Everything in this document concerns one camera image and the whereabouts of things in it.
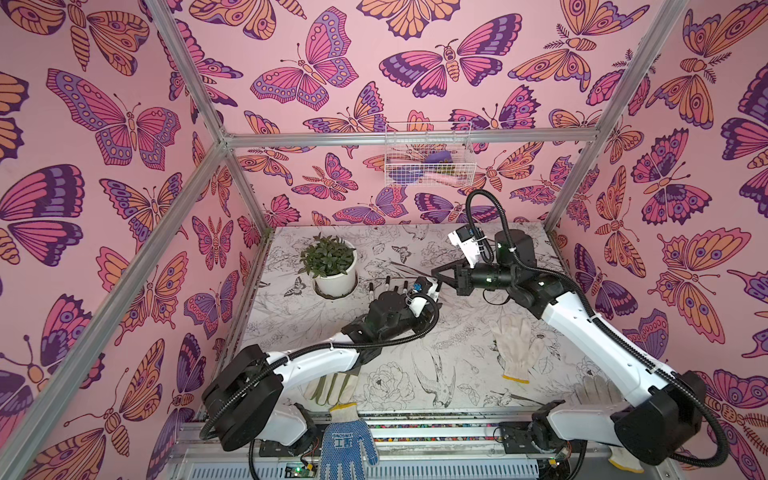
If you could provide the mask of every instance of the green foliage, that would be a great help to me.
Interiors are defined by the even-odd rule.
[[[304,267],[299,273],[309,272],[312,278],[318,276],[334,276],[339,273],[346,275],[354,261],[354,249],[349,248],[341,238],[314,237],[316,243],[310,245],[301,253],[301,262]]]

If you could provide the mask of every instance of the wire basket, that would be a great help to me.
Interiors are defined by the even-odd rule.
[[[422,122],[387,124],[384,152],[385,185],[421,184],[467,187],[475,177],[477,160],[471,131],[423,130]]]

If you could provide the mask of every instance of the floral tablecloth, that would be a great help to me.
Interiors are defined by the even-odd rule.
[[[393,286],[401,286],[405,279],[412,282],[419,271],[428,273],[434,266],[460,258],[461,251],[447,238],[456,227],[437,224],[278,229],[240,348],[258,343],[265,352],[279,351],[329,338],[368,311],[369,283],[374,283],[378,295],[388,275]],[[542,225],[516,223],[512,228],[532,236],[539,266],[563,270]],[[483,229],[492,237],[501,225],[487,223]],[[312,279],[297,273],[301,250],[320,232],[340,235],[357,249],[359,282],[352,294],[340,300],[323,299],[313,291]],[[500,303],[506,293],[487,292],[486,297]],[[536,406],[552,399],[571,399],[574,385],[584,376],[601,375],[573,343],[514,302],[494,306],[483,300],[481,290],[471,296],[456,296],[449,286],[442,288],[439,301],[443,303],[440,322],[430,334],[386,348],[362,366],[353,397],[360,410],[461,411]],[[503,316],[518,315],[531,320],[531,341],[537,336],[546,345],[530,370],[531,382],[527,385],[502,378],[503,359],[492,334],[492,327]],[[283,396],[307,406],[302,388]]]

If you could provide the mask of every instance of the blue work glove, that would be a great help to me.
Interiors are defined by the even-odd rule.
[[[323,454],[320,457],[319,480],[339,480],[339,467],[343,480],[364,480],[362,448],[366,449],[368,463],[379,463],[379,454],[373,446],[368,425],[357,416],[357,404],[347,403],[331,409],[331,424],[323,435]]]

